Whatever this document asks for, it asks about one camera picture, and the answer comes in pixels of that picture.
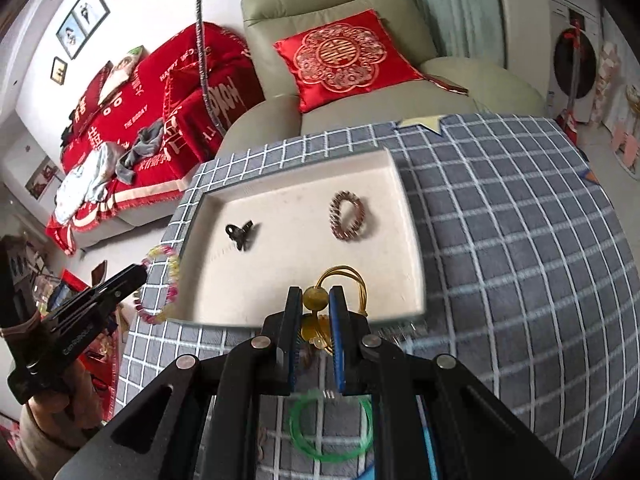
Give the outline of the person's left hand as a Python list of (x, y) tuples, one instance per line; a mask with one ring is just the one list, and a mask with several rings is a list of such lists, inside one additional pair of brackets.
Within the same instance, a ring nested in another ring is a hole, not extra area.
[(43, 477), (60, 469), (88, 441), (86, 433), (102, 424), (101, 399), (88, 370), (76, 361), (66, 378), (72, 393), (37, 393), (21, 412), (16, 452)]

